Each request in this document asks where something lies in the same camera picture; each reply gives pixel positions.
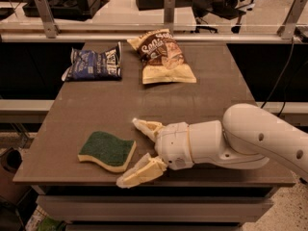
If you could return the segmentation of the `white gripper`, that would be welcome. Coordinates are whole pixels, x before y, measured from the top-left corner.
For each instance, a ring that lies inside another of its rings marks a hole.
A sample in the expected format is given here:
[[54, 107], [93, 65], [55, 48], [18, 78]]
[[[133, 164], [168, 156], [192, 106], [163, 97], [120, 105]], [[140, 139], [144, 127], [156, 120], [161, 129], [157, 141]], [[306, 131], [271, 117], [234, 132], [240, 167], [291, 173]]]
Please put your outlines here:
[[134, 118], [132, 122], [139, 131], [155, 142], [155, 150], [162, 159], [159, 156], [152, 157], [149, 153], [145, 154], [116, 180], [118, 187], [130, 189], [152, 181], [161, 177], [167, 166], [173, 170], [193, 166], [189, 125], [186, 122], [172, 123], [165, 127], [158, 121]]

